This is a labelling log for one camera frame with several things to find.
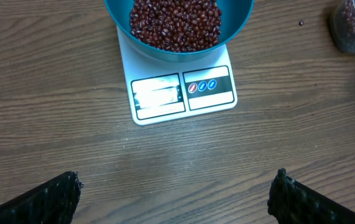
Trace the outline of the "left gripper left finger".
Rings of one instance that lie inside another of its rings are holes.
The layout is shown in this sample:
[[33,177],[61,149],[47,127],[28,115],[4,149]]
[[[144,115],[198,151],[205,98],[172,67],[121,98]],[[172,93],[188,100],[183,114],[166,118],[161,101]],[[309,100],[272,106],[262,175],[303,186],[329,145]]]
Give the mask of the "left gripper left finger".
[[0,224],[70,224],[83,184],[67,171],[0,205]]

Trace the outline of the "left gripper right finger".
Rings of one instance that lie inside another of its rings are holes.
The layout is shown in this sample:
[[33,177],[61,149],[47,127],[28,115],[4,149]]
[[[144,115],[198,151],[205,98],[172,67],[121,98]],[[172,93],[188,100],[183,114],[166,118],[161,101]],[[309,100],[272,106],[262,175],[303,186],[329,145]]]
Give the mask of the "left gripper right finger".
[[278,170],[272,181],[268,214],[279,224],[355,224],[355,212]]

